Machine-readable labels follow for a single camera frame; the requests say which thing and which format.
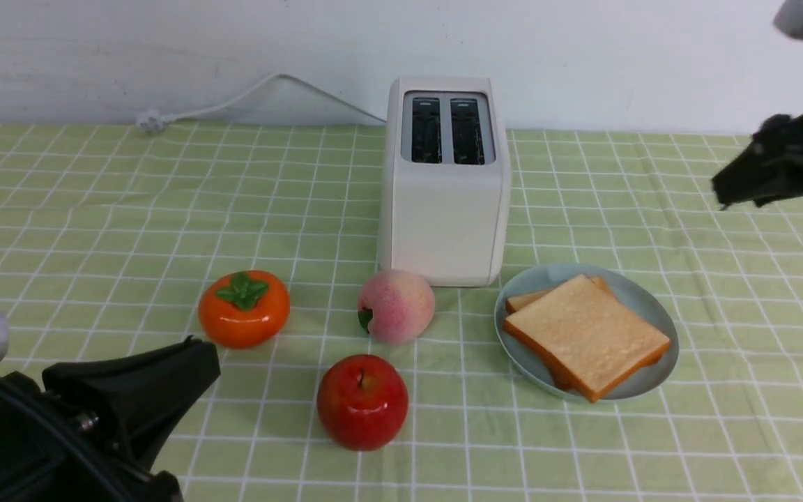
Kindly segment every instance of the persimmon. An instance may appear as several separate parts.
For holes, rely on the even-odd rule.
[[[201,296],[197,318],[204,333],[229,349],[251,349],[281,331],[290,317],[290,293],[268,271],[221,277]]]

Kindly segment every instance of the apple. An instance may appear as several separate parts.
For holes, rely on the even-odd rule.
[[[358,319],[374,339],[401,345],[423,334],[436,314],[436,294],[421,276],[379,271],[361,287]]]
[[[324,374],[316,398],[328,436],[352,451],[373,451],[392,441],[408,417],[408,388],[379,356],[341,359]]]

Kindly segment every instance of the bread slice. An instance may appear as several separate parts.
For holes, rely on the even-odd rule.
[[[671,346],[665,334],[584,275],[509,315],[504,331],[590,403]]]
[[[606,280],[603,280],[603,277],[594,275],[588,279],[590,279],[590,282],[593,282],[599,286],[600,289],[603,289],[606,293],[615,295],[615,293],[612,292],[612,289],[609,289],[609,284],[606,283]],[[552,289],[553,288],[541,289],[540,291],[533,291],[523,295],[510,296],[510,298],[507,298],[507,301],[504,302],[504,308],[507,311],[507,314],[513,314],[513,312],[516,312],[536,299],[541,298],[541,296],[551,292]]]
[[[612,289],[609,289],[609,284],[606,283],[606,280],[603,280],[602,276],[594,275],[588,277],[588,279],[590,279],[590,282],[596,284],[598,288],[604,290],[606,293],[609,293],[613,296],[615,295],[615,293],[612,292]],[[510,296],[510,298],[507,298],[507,301],[505,302],[507,314],[513,314],[513,312],[516,312],[536,299],[541,298],[541,296],[546,295],[547,293],[551,292],[551,290],[553,290],[553,288],[541,289],[540,291],[525,293],[523,295]],[[553,374],[551,368],[547,368],[547,371],[551,372],[551,378],[553,378],[553,384],[556,386],[556,388],[563,392],[571,390],[572,385],[566,381],[562,375]]]

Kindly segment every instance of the fake fruit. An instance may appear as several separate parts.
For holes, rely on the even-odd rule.
[[[392,441],[408,417],[408,388],[379,356],[361,353],[335,363],[321,379],[318,417],[330,438],[352,451]]]
[[[436,294],[415,273],[375,273],[358,296],[358,320],[375,339],[399,345],[420,336],[433,321]]]
[[[197,318],[211,340],[229,349],[251,349],[278,334],[290,317],[290,293],[268,271],[239,271],[207,288]]]

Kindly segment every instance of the blue plate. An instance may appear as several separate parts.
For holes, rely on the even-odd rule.
[[[672,372],[675,371],[676,366],[678,366],[680,341],[675,322],[666,312],[665,307],[659,303],[659,300],[651,295],[649,291],[638,286],[637,283],[614,273],[614,271],[586,266],[586,264],[549,264],[548,266],[532,267],[517,274],[500,290],[498,300],[494,304],[494,328],[498,333],[500,345],[504,347],[513,362],[513,366],[516,366],[527,379],[535,382],[536,385],[547,390],[552,395],[562,398],[562,400],[589,403],[576,390],[563,391],[557,388],[541,359],[503,330],[504,318],[507,317],[505,308],[507,298],[541,289],[555,288],[572,279],[572,277],[581,274],[588,277],[602,276],[603,280],[606,280],[609,289],[612,289],[615,297],[618,298],[618,301],[671,339],[670,349],[659,359],[659,362],[639,369],[628,379],[618,384],[614,390],[606,394],[598,403],[633,400],[649,393],[651,390],[655,390],[669,378]]]

